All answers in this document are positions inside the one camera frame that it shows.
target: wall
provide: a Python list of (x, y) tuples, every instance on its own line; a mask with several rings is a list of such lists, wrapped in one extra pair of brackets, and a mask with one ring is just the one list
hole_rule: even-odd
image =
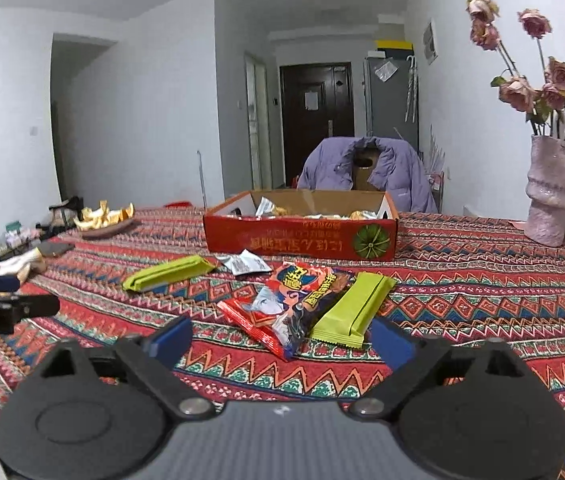
[[(545, 56), (565, 60), (565, 0), (495, 1), (502, 16), (496, 26), (506, 47), (521, 72), (540, 86), (538, 50), (517, 22), (516, 12), (533, 7), (549, 17), (554, 33), (543, 40)], [(461, 214), (468, 205), (484, 216), (524, 219), (530, 202), (525, 185), (531, 127), (490, 88), (504, 65), (496, 52), (484, 52), (469, 41), (465, 8), (466, 0), (409, 0), (407, 6), (405, 34), (418, 56), (421, 145), (427, 153), (431, 124), (447, 152), (446, 213)], [(430, 66), (422, 46), (429, 18), (434, 19), (439, 51)]]
[(309, 63), (351, 62), (354, 90), (354, 134), (356, 137), (364, 137), (367, 131), (363, 63), (368, 50), (376, 50), (376, 45), (371, 38), (303, 39), (275, 44), (278, 67)]
[(86, 204), (202, 205), (197, 150), (208, 205), (224, 200), (214, 0), (173, 0), (125, 22), (67, 101), (66, 165)]
[(280, 113), (273, 104), (274, 98), (278, 97), (277, 66), (266, 30), (259, 27), (258, 23), (249, 22), (245, 12), (233, 0), (215, 0), (214, 7), (218, 127), (225, 195), (252, 188), (245, 53), (266, 64), (272, 185), (280, 186), (285, 180)]
[(0, 232), (32, 226), (60, 199), (50, 121), (54, 32), (116, 40), (117, 23), (32, 9), (0, 9)]
[(381, 23), (373, 35), (374, 40), (404, 40), (405, 26), (399, 23)]

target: gray refrigerator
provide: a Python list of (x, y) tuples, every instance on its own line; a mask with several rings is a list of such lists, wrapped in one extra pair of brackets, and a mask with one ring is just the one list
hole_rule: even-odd
[[(383, 81), (375, 72), (388, 60), (391, 60), (398, 70), (389, 79)], [(386, 59), (368, 57), (365, 59), (367, 136), (402, 138), (411, 144), (418, 153), (418, 108), (416, 108), (415, 121), (412, 122), (414, 93), (412, 93), (409, 116), (405, 121), (409, 89), (409, 66), (408, 60), (395, 57), (387, 57)]]

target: plate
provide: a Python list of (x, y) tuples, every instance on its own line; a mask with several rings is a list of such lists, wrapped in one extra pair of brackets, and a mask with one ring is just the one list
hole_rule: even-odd
[(128, 218), (122, 222), (118, 222), (114, 225), (108, 225), (107, 227), (101, 227), (99, 229), (89, 229), (89, 231), (78, 231), (80, 236), (84, 240), (98, 240), (98, 238), (109, 238), (118, 233), (122, 233), (129, 227), (137, 224), (135, 218)]

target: paper notice on door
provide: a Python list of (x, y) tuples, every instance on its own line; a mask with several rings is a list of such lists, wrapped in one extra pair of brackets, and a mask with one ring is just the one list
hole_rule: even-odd
[(305, 92), (305, 109), (318, 110), (319, 109), (319, 93), (318, 92)]

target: blue gripper pad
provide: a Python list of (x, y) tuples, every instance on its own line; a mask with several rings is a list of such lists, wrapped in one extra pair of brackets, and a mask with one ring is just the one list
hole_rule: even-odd
[(371, 347), (391, 370), (400, 368), (416, 354), (416, 338), (387, 319), (374, 317), (370, 332)]
[(192, 321), (188, 317), (181, 316), (146, 337), (142, 342), (142, 349), (168, 370), (173, 370), (180, 358), (189, 350), (192, 338), (194, 338)]

